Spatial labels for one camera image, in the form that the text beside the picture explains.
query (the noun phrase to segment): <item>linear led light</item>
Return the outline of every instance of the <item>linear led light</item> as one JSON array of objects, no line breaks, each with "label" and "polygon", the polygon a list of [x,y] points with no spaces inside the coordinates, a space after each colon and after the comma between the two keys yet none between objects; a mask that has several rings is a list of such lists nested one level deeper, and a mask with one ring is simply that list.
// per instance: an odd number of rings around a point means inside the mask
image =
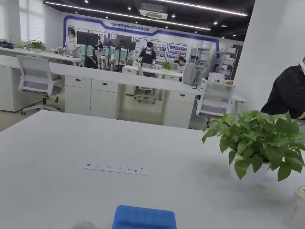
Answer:
[{"label": "linear led light", "polygon": [[199,30],[211,30],[209,28],[204,28],[204,27],[199,27],[199,26],[186,25],[186,24],[180,24],[180,23],[175,23],[175,22],[170,22],[170,21],[162,21],[162,20],[156,20],[156,19],[132,16],[132,15],[122,14],[122,13],[107,12],[107,11],[102,11],[102,10],[94,10],[94,9],[78,7],[78,6],[71,6],[71,5],[65,5],[65,4],[59,4],[59,3],[55,3],[55,2],[49,2],[49,1],[46,1],[45,3],[49,4],[49,5],[63,6],[63,7],[68,7],[68,8],[72,8],[72,9],[78,9],[78,10],[85,10],[85,11],[91,11],[91,12],[99,12],[99,13],[104,13],[104,14],[112,14],[112,15],[128,17],[128,18],[134,18],[134,19],[141,19],[141,20],[146,20],[146,21],[155,21],[155,22],[160,22],[160,23],[165,23],[165,24],[170,24],[170,25],[179,25],[179,26],[184,26],[184,27],[189,27],[189,28],[199,29]]},{"label": "linear led light", "polygon": [[228,11],[228,10],[222,10],[222,9],[217,9],[217,8],[207,7],[207,6],[200,6],[200,5],[195,5],[195,4],[190,4],[190,3],[184,3],[184,2],[179,2],[179,1],[171,1],[171,0],[155,0],[155,1],[161,1],[161,2],[166,2],[166,3],[172,3],[172,4],[182,5],[182,6],[196,7],[196,8],[203,9],[203,10],[212,10],[212,11],[216,11],[216,12],[229,13],[229,14],[234,14],[234,15],[243,16],[243,17],[248,16],[248,14],[245,14],[245,13],[238,13],[238,12],[233,12],[233,11]]}]

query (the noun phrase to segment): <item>potted plant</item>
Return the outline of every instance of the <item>potted plant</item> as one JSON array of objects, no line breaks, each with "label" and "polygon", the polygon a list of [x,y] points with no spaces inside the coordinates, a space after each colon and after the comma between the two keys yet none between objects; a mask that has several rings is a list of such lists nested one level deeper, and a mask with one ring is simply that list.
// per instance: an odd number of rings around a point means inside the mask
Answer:
[{"label": "potted plant", "polygon": [[37,42],[36,40],[29,41],[27,48],[33,49],[33,51],[37,53],[46,50],[46,46],[42,42]]},{"label": "potted plant", "polygon": [[162,68],[165,70],[165,71],[170,71],[170,69],[171,69],[171,67],[172,67],[172,64],[171,63],[169,63],[169,62],[164,62],[163,64],[162,64]]},{"label": "potted plant", "polygon": [[231,175],[246,185],[260,183],[268,169],[278,169],[277,179],[281,181],[290,176],[291,170],[301,173],[305,166],[301,154],[305,145],[298,141],[305,135],[289,113],[247,111],[237,114],[237,121],[226,114],[210,125],[214,129],[204,134],[202,142],[220,137],[220,151],[229,151]]}]

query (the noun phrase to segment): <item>window blind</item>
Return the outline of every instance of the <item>window blind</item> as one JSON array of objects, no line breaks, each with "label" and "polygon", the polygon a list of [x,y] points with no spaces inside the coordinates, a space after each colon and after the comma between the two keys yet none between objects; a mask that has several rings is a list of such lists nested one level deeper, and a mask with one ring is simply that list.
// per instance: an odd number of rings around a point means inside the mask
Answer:
[{"label": "window blind", "polygon": [[21,40],[45,42],[45,21],[42,0],[19,0]]}]

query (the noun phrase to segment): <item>white flower pot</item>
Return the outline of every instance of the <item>white flower pot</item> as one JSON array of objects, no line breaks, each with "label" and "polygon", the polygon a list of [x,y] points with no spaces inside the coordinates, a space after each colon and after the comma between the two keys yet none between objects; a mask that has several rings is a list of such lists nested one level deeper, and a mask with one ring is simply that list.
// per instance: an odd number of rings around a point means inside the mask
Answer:
[{"label": "white flower pot", "polygon": [[234,168],[235,163],[238,160],[240,160],[240,159],[235,158],[230,165],[230,174],[234,180],[236,180],[236,181],[240,182],[242,185],[246,185],[246,186],[255,186],[255,185],[260,184],[264,180],[265,175],[269,169],[269,163],[263,163],[262,167],[256,173],[253,172],[253,167],[251,164],[247,169],[246,175],[242,179],[239,179],[238,175],[236,174],[235,168]]},{"label": "white flower pot", "polygon": [[34,51],[35,53],[40,53],[42,50],[41,50],[41,49],[33,49],[33,51]]}]

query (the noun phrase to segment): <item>electrical socket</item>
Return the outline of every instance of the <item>electrical socket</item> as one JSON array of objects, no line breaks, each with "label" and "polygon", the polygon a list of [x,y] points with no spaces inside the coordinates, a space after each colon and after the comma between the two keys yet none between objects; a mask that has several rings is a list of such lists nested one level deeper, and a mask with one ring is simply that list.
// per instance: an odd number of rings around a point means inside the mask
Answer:
[{"label": "electrical socket", "polygon": [[88,162],[85,166],[85,169],[149,176],[148,172],[143,167],[120,166],[120,165],[113,165],[113,164],[109,164],[109,163],[103,165],[99,162],[97,162],[97,163]]}]

